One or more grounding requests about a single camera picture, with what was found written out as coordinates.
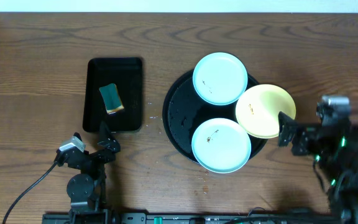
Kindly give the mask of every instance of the black tray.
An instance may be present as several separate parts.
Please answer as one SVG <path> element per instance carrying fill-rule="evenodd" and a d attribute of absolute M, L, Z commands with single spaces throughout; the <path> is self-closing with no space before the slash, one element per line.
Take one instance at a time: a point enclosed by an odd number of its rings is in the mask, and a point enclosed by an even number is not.
<path fill-rule="evenodd" d="M 88 63 L 84 131 L 99 131 L 106 122 L 111 131 L 137 131 L 142 125 L 142 61 L 140 58 L 94 58 Z M 108 115 L 99 88 L 117 85 L 124 111 Z"/>
<path fill-rule="evenodd" d="M 182 75 L 169 89 L 162 109 L 165 132 L 175 148 L 185 157 L 198 163 L 191 150 L 191 139 L 196 128 L 213 118 L 227 118 L 237 122 L 236 103 L 216 106 L 201 99 L 193 86 L 193 70 Z M 258 85 L 248 74 L 247 89 Z M 251 155 L 254 157 L 266 144 L 267 139 L 249 136 Z"/>

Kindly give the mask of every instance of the green led light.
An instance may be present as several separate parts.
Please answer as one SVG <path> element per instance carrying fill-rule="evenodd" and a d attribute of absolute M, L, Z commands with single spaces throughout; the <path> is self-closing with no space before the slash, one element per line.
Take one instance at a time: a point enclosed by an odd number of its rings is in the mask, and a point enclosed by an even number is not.
<path fill-rule="evenodd" d="M 346 138 L 342 137 L 341 146 L 344 147 L 346 145 Z"/>

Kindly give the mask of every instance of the pale yellow plate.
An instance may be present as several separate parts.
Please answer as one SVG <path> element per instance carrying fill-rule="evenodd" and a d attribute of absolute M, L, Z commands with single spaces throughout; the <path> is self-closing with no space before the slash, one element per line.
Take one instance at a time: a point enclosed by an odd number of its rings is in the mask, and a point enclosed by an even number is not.
<path fill-rule="evenodd" d="M 282 111 L 295 119 L 295 102 L 289 93 L 275 85 L 257 85 L 249 88 L 236 105 L 237 122 L 257 138 L 278 136 L 278 113 Z"/>

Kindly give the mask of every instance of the wooden table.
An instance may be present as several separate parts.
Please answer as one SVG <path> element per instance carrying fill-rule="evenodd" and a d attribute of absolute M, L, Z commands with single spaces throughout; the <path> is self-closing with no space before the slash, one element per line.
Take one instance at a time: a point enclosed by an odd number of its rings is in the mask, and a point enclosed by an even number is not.
<path fill-rule="evenodd" d="M 298 121 L 317 121 L 323 94 L 351 97 L 358 121 L 358 14 L 0 14 L 0 223 L 15 198 L 82 129 L 87 63 L 142 57 L 144 122 L 116 134 L 122 151 L 106 166 L 109 203 L 119 210 L 247 213 L 259 206 L 327 212 L 310 157 L 293 157 L 277 139 L 241 170 L 214 174 L 183 157 L 163 128 L 171 84 L 211 52 L 238 56 L 261 83 L 293 96 Z M 40 223 L 70 209 L 68 180 L 55 168 L 12 211 L 9 223 Z"/>

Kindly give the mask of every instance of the sponge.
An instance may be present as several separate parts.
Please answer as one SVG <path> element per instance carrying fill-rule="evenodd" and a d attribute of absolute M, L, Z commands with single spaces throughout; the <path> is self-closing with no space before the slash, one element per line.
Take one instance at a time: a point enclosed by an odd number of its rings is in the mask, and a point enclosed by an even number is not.
<path fill-rule="evenodd" d="M 108 84 L 104 87 L 99 88 L 100 94 L 106 106 L 107 114 L 113 114 L 124 109 L 121 99 L 118 95 L 116 84 Z"/>

